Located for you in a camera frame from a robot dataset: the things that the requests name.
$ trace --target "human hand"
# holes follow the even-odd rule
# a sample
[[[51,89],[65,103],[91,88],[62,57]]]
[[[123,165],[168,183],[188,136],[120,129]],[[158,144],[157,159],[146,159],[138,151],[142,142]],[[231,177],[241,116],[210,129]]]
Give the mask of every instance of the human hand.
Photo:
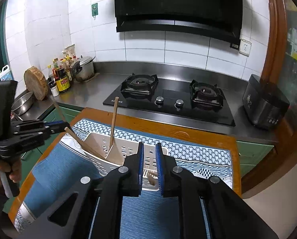
[[[21,160],[20,158],[15,161],[12,166],[10,166],[7,162],[0,159],[0,170],[3,172],[11,172],[9,175],[10,180],[14,183],[21,181]]]

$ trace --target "kitchen wall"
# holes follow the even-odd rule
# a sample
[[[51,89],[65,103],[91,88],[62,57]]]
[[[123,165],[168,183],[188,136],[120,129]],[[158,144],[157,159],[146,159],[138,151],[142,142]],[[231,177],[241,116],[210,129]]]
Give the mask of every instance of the kitchen wall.
[[[98,3],[99,15],[91,16]],[[222,72],[248,80],[261,75],[269,38],[268,0],[244,0],[241,38],[250,40],[250,56],[209,37],[165,32],[116,33],[114,0],[8,0],[6,47],[17,94],[25,90],[24,71],[32,65],[47,76],[47,65],[75,44],[77,55],[95,61],[165,62]]]
[[[91,4],[98,3],[95,18]],[[222,72],[248,80],[261,75],[269,38],[268,0],[243,1],[241,37],[250,40],[250,56],[230,44],[209,37],[168,32],[116,33],[114,0],[68,0],[72,43],[78,55],[96,56],[96,61],[147,61],[178,64]]]
[[[68,0],[8,0],[5,38],[18,96],[26,89],[26,69],[36,66],[47,77],[52,59],[71,45]]]
[[[63,57],[71,45],[68,0],[28,0],[25,9],[25,35],[31,65],[48,76],[52,59]]]
[[[5,18],[5,38],[9,66],[18,81],[16,96],[25,91],[24,71],[31,66],[25,37],[27,0],[8,0]]]

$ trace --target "blue gripper pad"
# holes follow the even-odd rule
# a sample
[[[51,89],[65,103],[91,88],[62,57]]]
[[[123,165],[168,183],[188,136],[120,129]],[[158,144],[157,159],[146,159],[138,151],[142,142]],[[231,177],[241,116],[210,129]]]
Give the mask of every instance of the blue gripper pad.
[[[139,169],[138,169],[138,184],[140,185],[140,190],[142,191],[143,184],[143,167],[144,167],[144,144],[140,142],[138,144],[137,153],[139,156]]]
[[[164,170],[163,170],[163,151],[162,146],[158,143],[155,146],[155,158],[156,158],[156,168],[158,177],[158,186],[160,188],[161,195],[164,194]]]

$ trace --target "blue patterned mat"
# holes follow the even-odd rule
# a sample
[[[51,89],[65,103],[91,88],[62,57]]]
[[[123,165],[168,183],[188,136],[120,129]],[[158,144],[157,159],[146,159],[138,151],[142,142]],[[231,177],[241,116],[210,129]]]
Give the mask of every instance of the blue patterned mat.
[[[82,119],[74,125],[73,130],[84,140],[91,131],[109,135],[111,127]],[[229,151],[118,127],[115,128],[114,136],[152,145],[160,142],[163,147],[168,148],[169,155],[176,158],[179,166],[199,177],[217,175],[232,187]],[[15,221],[20,232],[81,177],[100,177],[79,144],[68,134],[32,172],[36,181]],[[124,197],[120,238],[179,238],[178,199],[164,199],[158,191],[142,191],[139,198]]]

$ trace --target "green sticker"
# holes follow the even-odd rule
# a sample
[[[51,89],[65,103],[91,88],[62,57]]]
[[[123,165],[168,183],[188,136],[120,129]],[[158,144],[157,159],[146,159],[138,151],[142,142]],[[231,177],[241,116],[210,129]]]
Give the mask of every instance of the green sticker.
[[[96,15],[99,14],[97,3],[92,4],[91,7],[92,7],[92,17],[95,17]]]

